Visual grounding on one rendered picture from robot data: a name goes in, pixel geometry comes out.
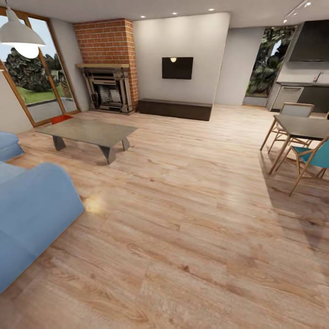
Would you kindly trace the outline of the storage box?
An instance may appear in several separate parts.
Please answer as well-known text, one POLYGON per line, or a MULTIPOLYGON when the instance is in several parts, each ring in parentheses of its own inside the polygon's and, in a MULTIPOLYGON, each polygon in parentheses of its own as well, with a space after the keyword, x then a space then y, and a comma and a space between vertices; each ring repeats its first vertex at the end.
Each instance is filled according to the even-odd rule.
POLYGON ((54 124, 57 124, 59 122, 62 122, 64 120, 67 120, 67 119, 70 119, 70 118, 73 118, 73 117, 72 116, 68 116, 68 115, 63 115, 63 116, 51 118, 51 122, 54 125, 54 124))

